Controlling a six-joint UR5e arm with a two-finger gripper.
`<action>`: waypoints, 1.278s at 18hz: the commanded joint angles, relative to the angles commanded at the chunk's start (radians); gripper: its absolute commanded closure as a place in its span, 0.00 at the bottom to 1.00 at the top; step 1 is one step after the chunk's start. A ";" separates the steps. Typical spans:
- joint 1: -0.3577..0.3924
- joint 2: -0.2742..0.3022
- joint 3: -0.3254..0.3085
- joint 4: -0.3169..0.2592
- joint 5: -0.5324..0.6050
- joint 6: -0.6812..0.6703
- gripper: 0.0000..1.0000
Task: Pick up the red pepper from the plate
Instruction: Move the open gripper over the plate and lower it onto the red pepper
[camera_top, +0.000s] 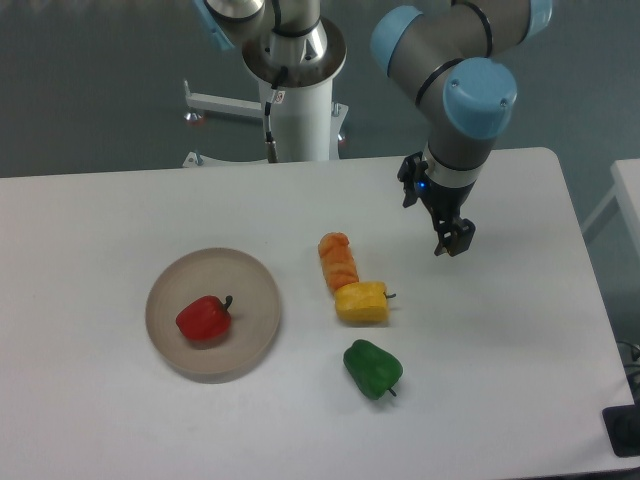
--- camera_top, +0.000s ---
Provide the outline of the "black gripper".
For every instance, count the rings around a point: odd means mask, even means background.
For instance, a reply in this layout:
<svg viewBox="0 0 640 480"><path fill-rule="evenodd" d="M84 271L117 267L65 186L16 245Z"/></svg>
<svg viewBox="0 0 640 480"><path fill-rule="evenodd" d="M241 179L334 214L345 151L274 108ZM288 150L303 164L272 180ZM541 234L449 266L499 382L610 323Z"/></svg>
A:
<svg viewBox="0 0 640 480"><path fill-rule="evenodd" d="M460 216L460 210L467 200L474 184L450 188L437 184L431 179L418 183L418 196L432 217L438 237L434 249L436 256L457 256L466 252L475 235L475 224Z"/></svg>

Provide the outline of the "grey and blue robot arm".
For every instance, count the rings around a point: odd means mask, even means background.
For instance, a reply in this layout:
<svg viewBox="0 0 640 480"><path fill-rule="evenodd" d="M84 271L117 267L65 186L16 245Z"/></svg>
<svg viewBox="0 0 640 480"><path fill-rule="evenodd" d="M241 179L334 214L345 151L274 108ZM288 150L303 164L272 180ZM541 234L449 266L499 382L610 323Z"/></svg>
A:
<svg viewBox="0 0 640 480"><path fill-rule="evenodd" d="M319 3L199 1L196 9L221 47L240 48L257 81L268 161L334 158L340 123L332 87L347 48ZM437 254L469 248L475 227L460 210L517 98L513 75L494 56L543 30L552 9L549 1L455 1L429 19L399 6L374 28L377 65L431 126L425 148L404 159L398 178L404 205L428 210Z"/></svg>

